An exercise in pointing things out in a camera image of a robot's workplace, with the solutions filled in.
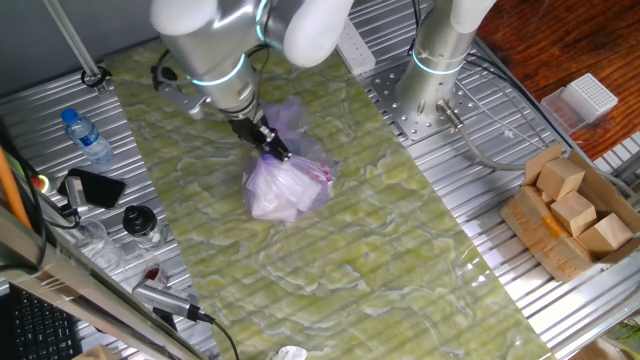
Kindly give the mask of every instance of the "plastic bag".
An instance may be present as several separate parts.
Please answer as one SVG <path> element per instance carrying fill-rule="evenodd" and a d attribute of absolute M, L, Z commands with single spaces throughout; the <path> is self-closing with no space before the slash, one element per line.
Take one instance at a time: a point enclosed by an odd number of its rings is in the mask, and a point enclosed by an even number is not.
<path fill-rule="evenodd" d="M 299 98 L 263 108 L 293 156 L 285 163 L 252 156 L 243 174 L 243 199 L 256 219 L 296 221 L 324 205 L 338 172 L 320 144 L 305 136 L 306 108 Z"/>

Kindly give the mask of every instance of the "wooden block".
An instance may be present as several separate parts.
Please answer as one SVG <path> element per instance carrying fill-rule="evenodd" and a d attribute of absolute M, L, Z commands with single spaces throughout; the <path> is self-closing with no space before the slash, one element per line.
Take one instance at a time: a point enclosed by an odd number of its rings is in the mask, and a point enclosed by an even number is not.
<path fill-rule="evenodd" d="M 551 204 L 551 212 L 574 237 L 582 234 L 598 221 L 593 204 L 575 191 Z"/>
<path fill-rule="evenodd" d="M 565 158 L 544 164 L 536 186 L 558 201 L 571 191 L 577 191 L 584 177 L 584 170 Z"/>
<path fill-rule="evenodd" d="M 551 204 L 555 202 L 555 200 L 553 200 L 553 198 L 547 195 L 547 193 L 544 191 L 542 192 L 542 194 L 540 194 L 540 196 L 542 196 L 542 201 L 544 201 L 544 203 L 547 204 L 547 206 L 551 206 Z"/>
<path fill-rule="evenodd" d="M 597 258 L 604 257 L 620 248 L 633 237 L 633 233 L 618 218 L 611 214 L 578 236 L 578 240 Z"/>

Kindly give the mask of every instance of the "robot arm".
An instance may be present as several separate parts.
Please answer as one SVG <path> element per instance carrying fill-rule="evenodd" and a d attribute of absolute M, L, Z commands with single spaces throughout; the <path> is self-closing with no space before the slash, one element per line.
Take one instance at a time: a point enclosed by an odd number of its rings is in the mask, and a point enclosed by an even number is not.
<path fill-rule="evenodd" d="M 244 54 L 260 44 L 294 65 L 321 63 L 335 48 L 353 0 L 154 0 L 151 22 L 201 95 L 187 96 L 170 69 L 153 70 L 154 87 L 194 118 L 205 102 L 220 109 L 234 132 L 263 153 L 291 154 L 258 104 Z"/>

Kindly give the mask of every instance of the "green mat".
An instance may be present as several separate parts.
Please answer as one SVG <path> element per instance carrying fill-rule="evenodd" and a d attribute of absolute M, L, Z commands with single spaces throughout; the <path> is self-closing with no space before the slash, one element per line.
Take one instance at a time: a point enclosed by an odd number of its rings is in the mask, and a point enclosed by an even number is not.
<path fill-rule="evenodd" d="M 201 305 L 243 360 L 286 345 L 311 360 L 549 354 L 339 56 L 300 70 L 271 51 L 264 71 L 261 98 L 301 97 L 340 171 L 322 210 L 285 225 L 251 219 L 241 174 L 252 148 L 221 115 L 193 120 L 153 90 L 163 50 L 107 65 Z"/>

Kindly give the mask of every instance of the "white plastic container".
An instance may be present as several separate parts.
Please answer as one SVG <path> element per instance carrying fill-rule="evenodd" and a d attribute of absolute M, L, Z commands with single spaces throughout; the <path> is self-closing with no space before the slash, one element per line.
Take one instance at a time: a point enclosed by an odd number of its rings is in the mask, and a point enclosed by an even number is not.
<path fill-rule="evenodd" d="M 547 96 L 540 108 L 568 135 L 605 115 L 618 99 L 591 74 Z"/>

